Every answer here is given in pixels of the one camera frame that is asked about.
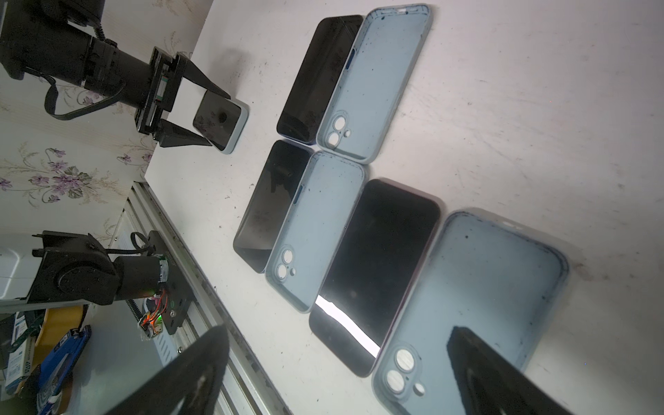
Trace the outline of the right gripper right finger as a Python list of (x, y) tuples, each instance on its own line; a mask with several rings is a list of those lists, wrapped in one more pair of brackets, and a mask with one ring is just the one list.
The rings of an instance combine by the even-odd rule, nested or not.
[(472, 330), (454, 327), (447, 351), (467, 414), (571, 414)]

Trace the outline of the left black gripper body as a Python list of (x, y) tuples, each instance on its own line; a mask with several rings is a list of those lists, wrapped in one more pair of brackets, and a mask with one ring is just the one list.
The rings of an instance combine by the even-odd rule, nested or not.
[(145, 101), (139, 105), (135, 124), (139, 133), (153, 135), (164, 112), (170, 112), (182, 83), (187, 55), (174, 56), (160, 48), (154, 48), (150, 57), (150, 78)]

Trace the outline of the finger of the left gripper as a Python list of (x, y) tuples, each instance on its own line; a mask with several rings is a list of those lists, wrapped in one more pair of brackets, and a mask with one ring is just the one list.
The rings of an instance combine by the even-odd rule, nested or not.
[(222, 98), (231, 99), (231, 95), (217, 86), (202, 70), (195, 65), (184, 53), (176, 55), (176, 79), (179, 81), (187, 80), (207, 91), (211, 91)]
[(152, 136), (163, 148), (212, 145), (207, 138), (164, 119), (157, 123)]

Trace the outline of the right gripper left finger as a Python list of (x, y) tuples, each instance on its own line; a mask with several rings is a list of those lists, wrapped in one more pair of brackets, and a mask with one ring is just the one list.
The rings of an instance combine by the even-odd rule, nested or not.
[(212, 414), (229, 361), (228, 330), (215, 326), (110, 414)]

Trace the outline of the bare black phone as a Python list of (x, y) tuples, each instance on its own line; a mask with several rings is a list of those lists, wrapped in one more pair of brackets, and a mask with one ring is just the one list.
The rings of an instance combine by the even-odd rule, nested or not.
[(313, 150), (278, 140), (271, 147), (233, 239), (233, 250), (263, 273)]
[(312, 145), (364, 22), (362, 15), (326, 17), (316, 27), (276, 126), (277, 133)]

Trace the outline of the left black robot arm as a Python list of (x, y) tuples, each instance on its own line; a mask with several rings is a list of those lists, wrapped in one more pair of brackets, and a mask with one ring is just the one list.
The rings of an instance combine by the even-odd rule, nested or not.
[[(224, 149), (222, 136), (199, 135), (163, 118), (171, 112), (184, 80), (207, 93), (230, 100), (186, 55), (171, 56), (154, 48), (149, 62), (121, 51), (105, 37), (102, 1), (3, 1), (1, 64), (10, 78), (26, 74), (48, 82), (44, 100), (48, 115), (69, 121), (122, 103), (136, 110), (137, 131), (164, 148), (188, 145)], [(81, 86), (102, 99), (80, 109), (58, 113), (58, 81)]]

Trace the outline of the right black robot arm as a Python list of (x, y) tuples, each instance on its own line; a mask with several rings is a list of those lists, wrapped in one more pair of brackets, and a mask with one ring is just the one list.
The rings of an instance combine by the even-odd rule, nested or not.
[[(170, 315), (187, 309), (193, 295), (158, 233), (136, 250), (105, 250), (91, 235), (41, 234), (41, 259), (29, 302), (54, 304), (83, 300), (98, 305), (148, 298), (154, 306), (138, 325), (155, 335), (157, 325), (173, 334), (181, 323)], [(393, 333), (392, 344), (378, 351), (375, 392), (408, 414), (406, 397), (430, 402), (423, 414), (440, 414), (461, 404), (465, 414), (565, 414), (567, 410), (536, 387), (473, 330), (444, 327), (424, 309), (427, 291), (419, 285)]]

